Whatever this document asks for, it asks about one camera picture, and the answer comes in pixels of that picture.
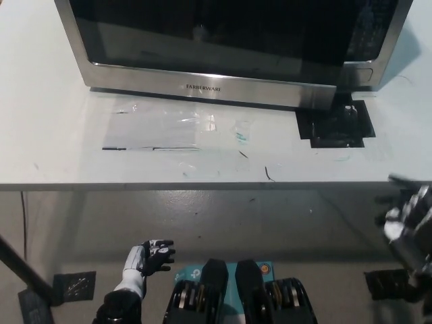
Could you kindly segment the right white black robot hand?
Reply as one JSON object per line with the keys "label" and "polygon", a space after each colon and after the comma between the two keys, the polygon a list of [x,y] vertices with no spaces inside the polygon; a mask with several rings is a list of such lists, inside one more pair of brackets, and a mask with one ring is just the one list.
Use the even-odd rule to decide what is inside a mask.
{"label": "right white black robot hand", "polygon": [[376,218],[392,254],[410,272],[431,275],[431,182],[396,174],[388,180],[403,187],[384,215]]}

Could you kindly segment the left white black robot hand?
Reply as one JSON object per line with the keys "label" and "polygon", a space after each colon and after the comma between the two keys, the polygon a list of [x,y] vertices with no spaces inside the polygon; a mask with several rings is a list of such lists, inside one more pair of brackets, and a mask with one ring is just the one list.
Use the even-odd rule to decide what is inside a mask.
{"label": "left white black robot hand", "polygon": [[169,264],[175,262],[173,256],[176,250],[173,245],[173,240],[147,240],[133,246],[126,259],[124,271],[134,270],[143,277],[160,271],[170,271]]}

